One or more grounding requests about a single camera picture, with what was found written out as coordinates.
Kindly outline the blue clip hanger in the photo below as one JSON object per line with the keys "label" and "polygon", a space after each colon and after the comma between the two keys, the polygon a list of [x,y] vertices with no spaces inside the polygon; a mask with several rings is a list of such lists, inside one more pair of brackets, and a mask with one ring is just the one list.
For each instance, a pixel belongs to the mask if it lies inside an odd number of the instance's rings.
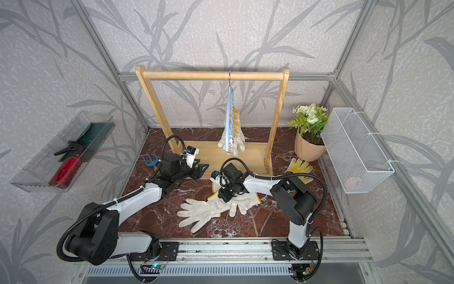
{"label": "blue clip hanger", "polygon": [[224,149],[230,155],[233,149],[234,142],[234,90],[231,86],[231,72],[229,72],[229,86],[227,98],[227,110],[225,119],[225,144]]}

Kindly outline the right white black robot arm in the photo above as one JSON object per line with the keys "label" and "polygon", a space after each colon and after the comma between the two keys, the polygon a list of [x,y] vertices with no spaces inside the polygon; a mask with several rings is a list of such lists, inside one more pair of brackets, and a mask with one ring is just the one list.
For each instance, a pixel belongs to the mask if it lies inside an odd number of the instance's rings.
{"label": "right white black robot arm", "polygon": [[[301,177],[310,177],[322,185],[323,197],[320,201]],[[323,179],[311,174],[293,172],[280,176],[260,176],[250,170],[243,173],[227,160],[220,171],[211,174],[210,180],[221,187],[219,197],[224,202],[230,201],[239,193],[272,196],[290,221],[290,231],[282,254],[295,260],[308,257],[309,239],[313,235],[309,231],[310,226],[327,199],[327,185]]]}

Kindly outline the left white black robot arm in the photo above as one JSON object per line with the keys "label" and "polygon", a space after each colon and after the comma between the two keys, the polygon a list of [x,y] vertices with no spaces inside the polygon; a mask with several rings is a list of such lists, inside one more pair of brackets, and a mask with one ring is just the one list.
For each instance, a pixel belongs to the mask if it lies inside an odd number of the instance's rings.
{"label": "left white black robot arm", "polygon": [[209,165],[201,164],[199,159],[166,155],[138,189],[104,204],[87,204],[59,240],[57,256],[65,262],[87,261],[100,265],[116,256],[156,251],[152,234],[120,232],[120,225],[143,208],[162,200],[186,178],[200,179],[208,168]]}

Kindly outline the blue hand rake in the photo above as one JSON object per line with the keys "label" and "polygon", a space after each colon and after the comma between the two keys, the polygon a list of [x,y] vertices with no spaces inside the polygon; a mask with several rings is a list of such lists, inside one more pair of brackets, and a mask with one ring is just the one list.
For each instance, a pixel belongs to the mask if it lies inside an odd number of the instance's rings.
{"label": "blue hand rake", "polygon": [[157,169],[157,164],[160,161],[158,156],[156,155],[155,152],[153,152],[153,155],[147,154],[146,156],[143,157],[143,162],[145,163],[146,167],[148,168],[154,168]]}

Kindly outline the white glove under pile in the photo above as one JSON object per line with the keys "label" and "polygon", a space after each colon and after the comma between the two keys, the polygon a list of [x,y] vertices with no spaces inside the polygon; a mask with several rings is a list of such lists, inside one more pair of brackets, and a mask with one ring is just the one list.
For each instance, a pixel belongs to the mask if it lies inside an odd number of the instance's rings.
{"label": "white glove under pile", "polygon": [[261,200],[257,193],[243,193],[241,195],[235,195],[230,203],[229,216],[233,218],[237,210],[239,210],[241,215],[245,215],[253,206],[260,205]]}

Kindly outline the wooden hanging rack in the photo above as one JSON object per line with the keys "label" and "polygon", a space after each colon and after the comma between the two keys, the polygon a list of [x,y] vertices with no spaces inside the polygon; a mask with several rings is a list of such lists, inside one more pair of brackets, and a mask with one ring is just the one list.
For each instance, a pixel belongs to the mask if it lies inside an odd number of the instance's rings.
{"label": "wooden hanging rack", "polygon": [[[284,97],[288,81],[290,78],[290,69],[284,67],[281,72],[227,72],[227,71],[147,71],[145,66],[137,65],[135,67],[137,78],[143,87],[150,105],[153,108],[158,122],[166,138],[170,137],[173,132],[169,122],[164,114],[160,100],[151,83],[152,80],[247,80],[247,81],[280,81],[279,93],[275,103],[274,118],[270,129],[270,135],[267,144],[259,142],[246,142],[245,153],[239,153],[239,159],[242,159],[251,170],[258,174],[271,176],[273,174],[272,150],[279,124],[281,109],[283,107]],[[215,141],[188,141],[191,146],[200,149],[199,155],[202,163],[210,164],[208,171],[203,174],[202,179],[209,179],[213,170],[219,170],[222,163],[229,159],[226,151],[218,147]]]}

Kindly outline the white glove far left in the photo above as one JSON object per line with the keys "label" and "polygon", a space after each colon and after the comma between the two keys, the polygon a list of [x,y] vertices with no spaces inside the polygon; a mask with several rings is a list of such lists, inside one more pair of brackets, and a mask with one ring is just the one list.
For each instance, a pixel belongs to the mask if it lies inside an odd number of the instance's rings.
{"label": "white glove far left", "polygon": [[195,222],[190,232],[196,233],[212,218],[219,218],[223,212],[230,210],[231,204],[232,201],[224,202],[218,196],[218,191],[206,201],[186,199],[186,202],[180,205],[182,210],[177,212],[179,217],[184,218],[179,223],[179,227],[185,227]]}

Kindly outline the yellow patterned glove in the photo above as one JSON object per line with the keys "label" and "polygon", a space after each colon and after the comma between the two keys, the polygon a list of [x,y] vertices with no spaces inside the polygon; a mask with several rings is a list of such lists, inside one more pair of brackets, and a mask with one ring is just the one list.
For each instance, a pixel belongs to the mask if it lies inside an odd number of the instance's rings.
{"label": "yellow patterned glove", "polygon": [[293,158],[286,171],[291,173],[311,174],[313,172],[313,166],[307,161]]}

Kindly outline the potted white flower plant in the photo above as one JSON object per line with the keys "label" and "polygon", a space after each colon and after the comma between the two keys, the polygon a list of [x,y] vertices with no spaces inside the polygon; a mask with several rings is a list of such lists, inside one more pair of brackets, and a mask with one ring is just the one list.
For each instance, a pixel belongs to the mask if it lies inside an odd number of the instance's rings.
{"label": "potted white flower plant", "polygon": [[327,109],[316,104],[300,105],[292,109],[294,118],[287,125],[297,130],[294,151],[301,160],[313,162],[318,160],[326,147],[321,133],[327,124]]}

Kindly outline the red spray bottle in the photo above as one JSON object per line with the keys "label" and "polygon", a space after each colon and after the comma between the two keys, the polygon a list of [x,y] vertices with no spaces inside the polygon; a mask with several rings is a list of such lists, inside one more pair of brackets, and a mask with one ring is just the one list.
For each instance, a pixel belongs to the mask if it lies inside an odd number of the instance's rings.
{"label": "red spray bottle", "polygon": [[85,149],[86,147],[83,144],[70,141],[66,148],[55,152],[55,156],[66,154],[70,151],[74,151],[74,155],[63,161],[60,168],[57,170],[56,174],[51,178],[48,184],[60,189],[68,188],[82,165],[82,160],[80,157]]}

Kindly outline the aluminium front rail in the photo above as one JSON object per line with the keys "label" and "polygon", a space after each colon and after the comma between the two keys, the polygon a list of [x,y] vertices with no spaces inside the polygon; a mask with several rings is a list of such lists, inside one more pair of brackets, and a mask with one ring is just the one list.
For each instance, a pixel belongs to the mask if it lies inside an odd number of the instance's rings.
{"label": "aluminium front rail", "polygon": [[[372,255],[363,239],[350,237],[312,237],[323,253],[324,263],[371,263]],[[177,264],[217,264],[217,263],[310,263],[317,260],[273,260],[272,238],[243,239],[162,239],[161,242],[179,242]]]}

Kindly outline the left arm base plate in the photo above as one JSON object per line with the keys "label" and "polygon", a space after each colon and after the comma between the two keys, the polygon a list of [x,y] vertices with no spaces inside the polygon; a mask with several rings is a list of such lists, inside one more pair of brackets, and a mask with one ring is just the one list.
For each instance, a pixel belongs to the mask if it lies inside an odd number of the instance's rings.
{"label": "left arm base plate", "polygon": [[159,244],[153,243],[144,253],[131,253],[130,259],[132,262],[144,262],[145,260],[175,262],[178,251],[179,242],[159,242]]}

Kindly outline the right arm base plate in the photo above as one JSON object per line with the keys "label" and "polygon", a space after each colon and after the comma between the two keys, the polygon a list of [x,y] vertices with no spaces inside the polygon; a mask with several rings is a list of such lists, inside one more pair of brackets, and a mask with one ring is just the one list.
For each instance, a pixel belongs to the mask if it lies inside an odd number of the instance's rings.
{"label": "right arm base plate", "polygon": [[316,241],[309,240],[302,248],[291,244],[288,240],[272,239],[271,249],[273,260],[319,260],[323,253]]}

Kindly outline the clear plastic wall tray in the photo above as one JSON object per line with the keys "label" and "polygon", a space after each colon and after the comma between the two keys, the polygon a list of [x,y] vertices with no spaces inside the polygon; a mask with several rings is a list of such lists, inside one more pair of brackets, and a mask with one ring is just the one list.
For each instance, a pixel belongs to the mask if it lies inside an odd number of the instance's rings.
{"label": "clear plastic wall tray", "polygon": [[26,192],[67,192],[114,128],[113,116],[81,111],[11,184]]}

